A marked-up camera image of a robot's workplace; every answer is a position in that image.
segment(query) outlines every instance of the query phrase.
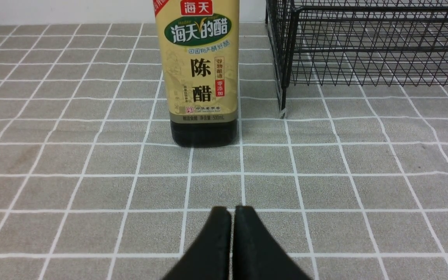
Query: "black wire rack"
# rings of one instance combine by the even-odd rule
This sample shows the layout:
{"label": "black wire rack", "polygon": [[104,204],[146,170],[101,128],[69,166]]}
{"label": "black wire rack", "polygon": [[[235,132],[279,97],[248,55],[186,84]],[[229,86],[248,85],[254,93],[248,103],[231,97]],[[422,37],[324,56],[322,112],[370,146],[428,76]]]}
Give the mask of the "black wire rack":
{"label": "black wire rack", "polygon": [[281,117],[290,83],[448,85],[448,0],[267,0]]}

